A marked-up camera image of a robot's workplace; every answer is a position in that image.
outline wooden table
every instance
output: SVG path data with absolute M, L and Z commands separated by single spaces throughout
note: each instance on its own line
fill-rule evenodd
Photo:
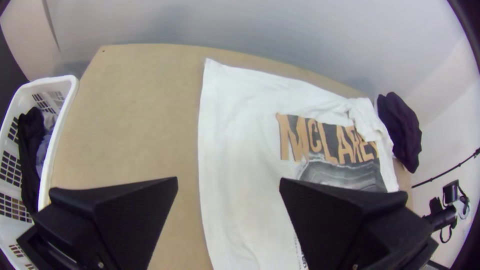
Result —
M 51 186 L 86 189 L 177 176 L 178 194 L 149 269 L 212 268 L 197 160 L 205 58 L 299 79 L 348 98 L 364 96 L 305 69 L 227 50 L 173 44 L 100 48 L 67 116 Z

